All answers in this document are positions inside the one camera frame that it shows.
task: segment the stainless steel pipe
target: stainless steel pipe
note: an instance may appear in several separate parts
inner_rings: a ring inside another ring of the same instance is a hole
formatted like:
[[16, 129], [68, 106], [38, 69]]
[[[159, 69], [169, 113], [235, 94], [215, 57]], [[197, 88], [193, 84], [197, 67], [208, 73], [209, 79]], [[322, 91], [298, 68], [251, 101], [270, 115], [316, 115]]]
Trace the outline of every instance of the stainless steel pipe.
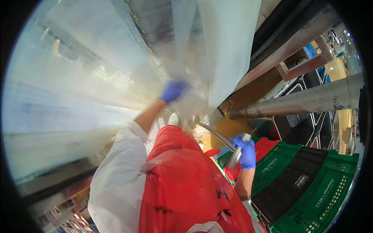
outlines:
[[228, 112], [230, 119], [318, 113], [358, 108], [362, 73]]

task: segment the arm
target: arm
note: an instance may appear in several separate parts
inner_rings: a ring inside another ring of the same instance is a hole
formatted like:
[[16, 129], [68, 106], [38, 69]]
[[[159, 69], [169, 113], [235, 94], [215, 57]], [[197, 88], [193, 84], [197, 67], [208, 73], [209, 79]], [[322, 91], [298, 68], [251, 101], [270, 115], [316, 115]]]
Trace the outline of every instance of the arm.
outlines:
[[170, 102], [176, 100], [189, 87], [184, 81], [170, 81], [163, 91], [163, 94], [153, 104], [147, 107], [140, 116], [136, 117], [137, 122], [146, 134], [149, 133], [154, 119]]
[[231, 139], [233, 147], [238, 145], [242, 148], [242, 156], [239, 160], [242, 166], [234, 190], [241, 201], [245, 201], [251, 199], [251, 187], [255, 176], [256, 157], [254, 141], [251, 139], [245, 142], [241, 140], [241, 137], [242, 135], [238, 135]]
[[141, 126], [141, 128], [145, 131], [146, 134], [148, 134], [154, 119], [165, 106], [167, 106], [166, 101], [162, 99], [157, 99], [153, 104], [147, 107], [140, 114], [140, 116], [136, 117], [134, 121]]
[[241, 201], [251, 199], [251, 187], [255, 175], [255, 168], [241, 170], [238, 175], [234, 191]]
[[255, 157], [255, 143], [252, 139], [245, 142], [241, 140], [242, 134], [231, 139], [233, 147], [237, 145], [242, 148], [242, 156], [239, 160], [241, 163], [241, 171], [239, 172], [238, 179], [234, 191], [242, 201], [248, 214], [251, 217], [251, 222], [256, 233], [264, 233], [264, 228], [259, 224], [255, 217], [254, 210], [251, 206], [251, 188], [255, 176], [256, 157]]

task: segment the red plastic crate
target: red plastic crate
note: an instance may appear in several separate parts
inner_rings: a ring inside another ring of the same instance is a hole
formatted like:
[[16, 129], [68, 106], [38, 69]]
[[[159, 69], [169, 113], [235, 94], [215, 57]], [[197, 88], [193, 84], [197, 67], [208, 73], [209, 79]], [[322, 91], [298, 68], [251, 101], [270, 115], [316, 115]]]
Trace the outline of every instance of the red plastic crate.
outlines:
[[232, 182], [232, 186], [235, 186], [235, 180], [239, 175], [239, 172], [241, 171], [241, 163], [237, 162], [237, 165], [234, 169], [230, 170], [227, 166], [224, 167], [224, 172], [227, 176], [227, 178]]
[[261, 138], [255, 143], [256, 162], [261, 160], [280, 140], [271, 141], [268, 138]]

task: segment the metal bracket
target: metal bracket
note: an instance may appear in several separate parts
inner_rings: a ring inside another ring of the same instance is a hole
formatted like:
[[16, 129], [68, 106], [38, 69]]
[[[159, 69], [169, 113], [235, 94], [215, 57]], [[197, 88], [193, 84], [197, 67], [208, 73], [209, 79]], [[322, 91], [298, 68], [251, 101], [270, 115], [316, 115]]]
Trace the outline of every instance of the metal bracket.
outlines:
[[319, 68], [331, 62], [334, 59], [333, 54], [331, 54], [329, 51], [328, 45], [321, 37], [317, 37], [315, 41], [318, 44], [321, 53], [317, 54], [311, 59], [301, 62], [300, 64], [294, 66], [291, 69], [288, 69], [285, 62], [283, 61], [276, 65], [276, 69], [280, 73], [284, 81], [289, 81], [293, 78], [302, 76], [305, 73], [315, 70], [316, 68]]

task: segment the white boot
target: white boot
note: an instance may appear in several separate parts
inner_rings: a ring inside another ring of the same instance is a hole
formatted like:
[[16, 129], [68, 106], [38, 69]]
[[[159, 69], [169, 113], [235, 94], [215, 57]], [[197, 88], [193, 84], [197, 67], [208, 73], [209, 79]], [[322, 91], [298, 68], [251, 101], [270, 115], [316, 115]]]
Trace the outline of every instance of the white boot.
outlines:
[[168, 119], [168, 125], [178, 126], [179, 116], [176, 113], [172, 113], [170, 119]]

